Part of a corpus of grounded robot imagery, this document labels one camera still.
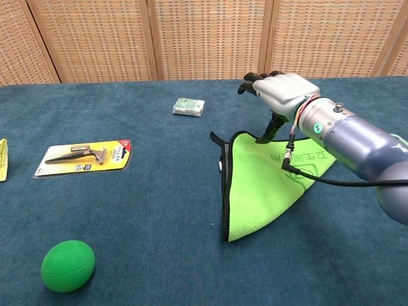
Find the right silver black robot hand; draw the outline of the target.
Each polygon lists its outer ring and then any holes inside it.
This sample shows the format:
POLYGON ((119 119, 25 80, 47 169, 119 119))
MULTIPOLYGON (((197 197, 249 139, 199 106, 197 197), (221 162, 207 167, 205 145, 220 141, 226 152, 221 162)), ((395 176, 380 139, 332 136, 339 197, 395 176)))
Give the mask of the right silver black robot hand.
POLYGON ((237 90, 238 94, 245 92, 261 99, 272 112, 263 136, 256 140, 261 144, 271 142, 285 123, 296 125, 301 106, 321 96, 318 86, 300 75, 281 71, 247 73, 237 90))

